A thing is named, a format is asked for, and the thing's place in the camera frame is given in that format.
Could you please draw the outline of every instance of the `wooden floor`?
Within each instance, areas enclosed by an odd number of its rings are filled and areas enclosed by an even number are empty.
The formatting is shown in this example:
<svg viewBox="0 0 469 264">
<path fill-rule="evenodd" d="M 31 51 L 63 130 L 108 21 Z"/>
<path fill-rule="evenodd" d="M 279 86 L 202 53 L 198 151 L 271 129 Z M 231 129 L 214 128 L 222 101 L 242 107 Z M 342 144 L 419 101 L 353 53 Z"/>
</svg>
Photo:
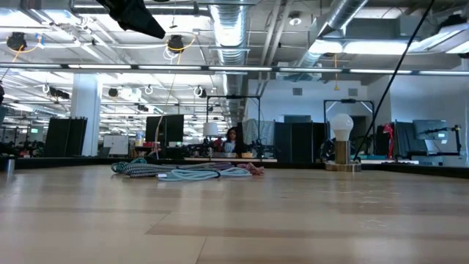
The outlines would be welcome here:
<svg viewBox="0 0 469 264">
<path fill-rule="evenodd" d="M 269 169 L 159 183 L 108 166 L 0 176 L 0 263 L 469 263 L 469 181 Z"/>
</svg>

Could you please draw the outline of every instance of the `monitor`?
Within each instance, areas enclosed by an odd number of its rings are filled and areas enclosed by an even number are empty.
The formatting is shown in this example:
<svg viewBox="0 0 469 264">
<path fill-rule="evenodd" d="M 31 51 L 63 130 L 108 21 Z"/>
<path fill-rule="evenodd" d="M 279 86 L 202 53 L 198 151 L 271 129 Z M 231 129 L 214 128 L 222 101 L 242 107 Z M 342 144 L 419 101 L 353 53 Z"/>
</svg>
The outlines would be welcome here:
<svg viewBox="0 0 469 264">
<path fill-rule="evenodd" d="M 445 120 L 413 120 L 416 139 L 448 140 Z"/>
<path fill-rule="evenodd" d="M 154 142 L 156 128 L 160 122 L 160 117 L 147 117 L 147 127 L 145 133 L 146 142 Z M 174 114 L 164 116 L 160 124 L 158 141 L 181 142 L 184 137 L 184 115 Z"/>
</svg>

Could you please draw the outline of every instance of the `whiteboard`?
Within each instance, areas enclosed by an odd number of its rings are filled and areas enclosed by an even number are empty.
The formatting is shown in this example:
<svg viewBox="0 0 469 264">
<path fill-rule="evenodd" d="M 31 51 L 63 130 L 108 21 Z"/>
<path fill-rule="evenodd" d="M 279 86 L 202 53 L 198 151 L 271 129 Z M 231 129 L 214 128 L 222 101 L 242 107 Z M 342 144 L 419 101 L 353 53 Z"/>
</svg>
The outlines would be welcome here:
<svg viewBox="0 0 469 264">
<path fill-rule="evenodd" d="M 103 147 L 110 147 L 109 155 L 128 155 L 128 136 L 104 136 Z"/>
</svg>

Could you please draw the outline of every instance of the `column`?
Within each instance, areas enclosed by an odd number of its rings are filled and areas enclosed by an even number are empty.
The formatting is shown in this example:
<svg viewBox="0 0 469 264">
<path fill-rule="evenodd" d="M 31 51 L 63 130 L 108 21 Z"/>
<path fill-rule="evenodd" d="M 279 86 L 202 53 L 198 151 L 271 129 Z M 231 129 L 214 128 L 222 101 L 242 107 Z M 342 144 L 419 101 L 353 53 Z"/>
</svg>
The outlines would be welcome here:
<svg viewBox="0 0 469 264">
<path fill-rule="evenodd" d="M 72 107 L 70 116 L 85 117 L 85 139 L 82 155 L 97 155 L 97 140 L 100 132 L 100 107 L 103 86 L 99 75 L 94 73 L 73 75 Z"/>
</svg>

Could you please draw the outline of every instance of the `dark hair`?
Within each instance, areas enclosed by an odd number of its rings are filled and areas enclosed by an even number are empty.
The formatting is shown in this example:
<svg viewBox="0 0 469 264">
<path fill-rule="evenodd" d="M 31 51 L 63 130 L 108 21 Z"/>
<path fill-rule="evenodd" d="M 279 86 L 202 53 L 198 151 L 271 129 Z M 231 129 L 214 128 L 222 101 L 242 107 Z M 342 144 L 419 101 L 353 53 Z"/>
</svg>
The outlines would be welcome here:
<svg viewBox="0 0 469 264">
<path fill-rule="evenodd" d="M 232 127 L 226 132 L 226 141 L 229 142 L 229 132 L 234 131 L 236 132 L 236 146 L 234 147 L 234 151 L 238 154 L 245 152 L 245 145 L 243 140 L 243 132 L 239 131 L 238 127 Z"/>
</svg>

